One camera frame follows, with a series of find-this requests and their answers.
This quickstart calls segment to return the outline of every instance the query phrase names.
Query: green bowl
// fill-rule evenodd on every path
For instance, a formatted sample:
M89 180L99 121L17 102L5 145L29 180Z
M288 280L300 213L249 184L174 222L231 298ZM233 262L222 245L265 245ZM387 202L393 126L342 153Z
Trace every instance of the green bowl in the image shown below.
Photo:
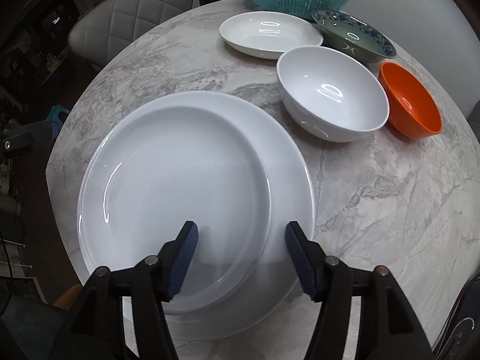
M326 42L359 62L376 63L397 56L392 43L372 26L347 13L322 9L312 14Z

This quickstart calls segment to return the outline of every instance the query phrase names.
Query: round marble table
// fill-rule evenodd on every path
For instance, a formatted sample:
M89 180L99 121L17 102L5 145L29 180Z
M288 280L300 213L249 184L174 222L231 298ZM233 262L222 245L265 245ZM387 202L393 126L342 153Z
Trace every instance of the round marble table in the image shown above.
M254 10L225 0L153 28L93 80L67 119L46 177L59 232L82 282L88 278L76 232L83 173L107 132L139 106L173 92L209 90L246 99L289 132L307 163L317 203L316 240L349 266L388 266L414 307L430 342L480 256L480 146L440 84L405 50L396 62L435 98L440 135L410 142L386 126L363 140L338 144L309 135L282 105L275 61L249 57L218 34L227 18ZM378 74L378 66L370 66ZM320 305L297 285L265 320L243 333L205 342L176 342L181 359L301 359ZM354 357L358 303L345 358ZM131 323L126 324L134 345Z

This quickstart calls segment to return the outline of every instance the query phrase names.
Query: chair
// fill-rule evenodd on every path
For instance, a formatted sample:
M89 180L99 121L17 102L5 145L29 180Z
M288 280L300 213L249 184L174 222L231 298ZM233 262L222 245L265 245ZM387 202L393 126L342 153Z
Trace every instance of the chair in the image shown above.
M471 114L480 100L480 41L453 0L354 0L343 9L398 43Z
M103 68L135 39L191 9L193 0L105 0L71 29L70 49Z

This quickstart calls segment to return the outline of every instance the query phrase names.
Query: white bowl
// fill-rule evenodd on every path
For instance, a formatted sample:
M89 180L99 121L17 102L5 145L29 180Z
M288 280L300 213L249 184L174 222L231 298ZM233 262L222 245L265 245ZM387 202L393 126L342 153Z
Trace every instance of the white bowl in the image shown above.
M279 12L247 12L230 17L220 36L234 49L264 59L278 59L294 47L320 45L323 36L299 17Z
M383 87L360 62L337 50L297 47L277 62L283 103L309 133L332 142L361 139L387 121Z

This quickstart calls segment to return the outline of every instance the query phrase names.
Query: bolt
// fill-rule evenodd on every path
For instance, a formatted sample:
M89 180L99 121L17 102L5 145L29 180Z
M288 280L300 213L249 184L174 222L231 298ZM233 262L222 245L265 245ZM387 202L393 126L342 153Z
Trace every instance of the bolt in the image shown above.
M340 260L335 257L335 256L327 256L325 258L325 262L329 265L329 266L336 266L338 265L338 263L340 262Z
M95 269L95 274L97 276L105 276L108 273L109 269L106 266L99 266L97 269Z
M390 273L388 268L384 265L379 265L375 268L375 271L377 271L380 276L387 276Z
M151 255L151 256L145 257L143 261L145 261L145 264L147 264L148 266L152 266L158 262L158 257Z

